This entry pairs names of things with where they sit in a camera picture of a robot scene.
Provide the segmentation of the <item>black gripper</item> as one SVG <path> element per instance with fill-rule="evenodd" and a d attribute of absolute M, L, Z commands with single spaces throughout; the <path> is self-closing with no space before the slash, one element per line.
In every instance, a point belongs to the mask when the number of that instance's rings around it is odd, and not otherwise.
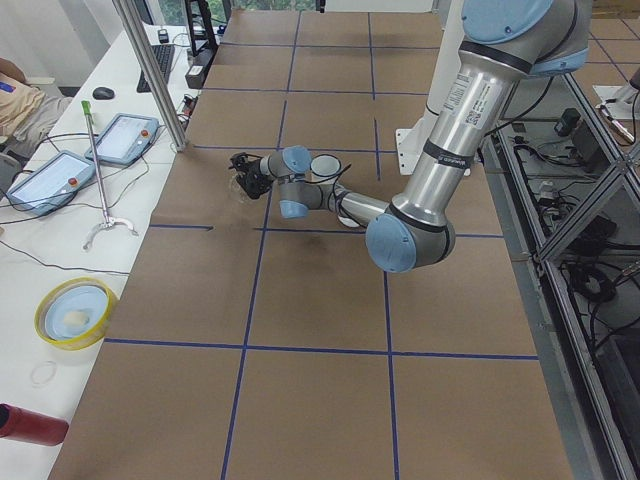
<path fill-rule="evenodd" d="M 257 200 L 271 190 L 273 180 L 261 170 L 262 158 L 255 154 L 239 152 L 231 156 L 229 167 L 238 175 L 241 184 L 251 200 Z"/>

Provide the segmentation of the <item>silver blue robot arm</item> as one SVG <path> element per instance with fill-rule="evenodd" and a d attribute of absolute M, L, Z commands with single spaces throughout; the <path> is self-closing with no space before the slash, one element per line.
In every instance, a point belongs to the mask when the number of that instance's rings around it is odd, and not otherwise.
<path fill-rule="evenodd" d="M 446 207 L 509 90 L 526 77 L 581 68 L 592 10 L 590 1 L 465 1 L 450 11 L 447 24 L 462 28 L 461 65 L 406 187 L 390 202 L 340 185 L 340 162 L 303 146 L 233 155 L 235 181 L 251 199 L 278 187 L 285 218 L 328 210 L 365 227 L 369 256 L 386 272 L 439 263 L 455 246 Z"/>

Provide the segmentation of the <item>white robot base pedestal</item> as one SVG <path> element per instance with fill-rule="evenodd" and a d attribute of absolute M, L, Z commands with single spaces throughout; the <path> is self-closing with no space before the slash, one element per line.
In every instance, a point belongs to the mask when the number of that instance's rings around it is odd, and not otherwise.
<path fill-rule="evenodd" d="M 461 19 L 463 4 L 462 0 L 433 2 L 433 11 L 439 17 L 443 36 L 424 113 L 411 129 L 396 130 L 399 172 L 403 176 L 413 173 L 424 143 L 436 123 L 460 70 L 458 48 L 464 38 Z"/>

